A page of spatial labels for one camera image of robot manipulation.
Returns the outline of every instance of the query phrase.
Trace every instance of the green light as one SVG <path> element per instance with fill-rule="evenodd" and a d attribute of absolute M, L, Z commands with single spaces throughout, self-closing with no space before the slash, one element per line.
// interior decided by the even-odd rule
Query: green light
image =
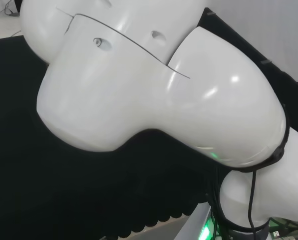
<path fill-rule="evenodd" d="M 209 235 L 210 235 L 210 230 L 207 226 L 205 226 L 200 233 L 199 240 L 206 240 Z"/>
<path fill-rule="evenodd" d="M 219 159 L 219 156 L 217 156 L 214 152 L 210 153 L 212 155 L 212 157 L 214 157 L 215 159 Z"/>

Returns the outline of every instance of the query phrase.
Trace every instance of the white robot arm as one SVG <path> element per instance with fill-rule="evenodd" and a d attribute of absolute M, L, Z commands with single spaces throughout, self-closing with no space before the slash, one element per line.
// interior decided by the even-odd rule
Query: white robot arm
<path fill-rule="evenodd" d="M 286 132 L 284 110 L 257 66 L 196 25 L 202 0 L 24 0 L 22 32 L 48 62 L 37 112 L 63 141 L 112 151 L 160 129 L 223 165 L 255 166 Z M 232 171 L 220 202 L 250 227 L 252 174 Z M 298 221 L 298 133 L 282 159 L 258 170 L 252 220 Z"/>

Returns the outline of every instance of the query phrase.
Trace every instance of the white floor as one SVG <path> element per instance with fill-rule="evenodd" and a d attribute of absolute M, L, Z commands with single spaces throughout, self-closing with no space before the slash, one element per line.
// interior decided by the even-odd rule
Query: white floor
<path fill-rule="evenodd" d="M 9 0 L 0 0 L 0 11 L 4 9 Z M 14 1 L 9 4 L 9 9 L 14 13 L 17 12 Z M 0 12 L 0 39 L 9 38 L 11 36 L 21 35 L 20 18 L 14 16 L 7 16 L 4 11 Z"/>

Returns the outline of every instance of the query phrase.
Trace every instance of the black fabric backdrop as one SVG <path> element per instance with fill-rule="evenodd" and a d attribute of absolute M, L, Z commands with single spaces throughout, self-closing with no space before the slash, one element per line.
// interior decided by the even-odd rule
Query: black fabric backdrop
<path fill-rule="evenodd" d="M 265 57 L 208 12 L 199 25 L 259 66 L 298 131 L 298 83 L 261 64 Z M 214 163 L 163 132 L 141 132 L 110 153 L 53 136 L 35 109 L 45 71 L 22 36 L 0 39 L 0 240 L 126 237 L 206 201 Z"/>

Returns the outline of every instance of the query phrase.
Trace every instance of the white wall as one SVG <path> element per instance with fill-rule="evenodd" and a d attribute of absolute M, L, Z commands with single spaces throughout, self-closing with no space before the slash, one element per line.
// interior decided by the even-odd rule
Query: white wall
<path fill-rule="evenodd" d="M 298 0 L 210 0 L 209 8 L 298 81 Z"/>

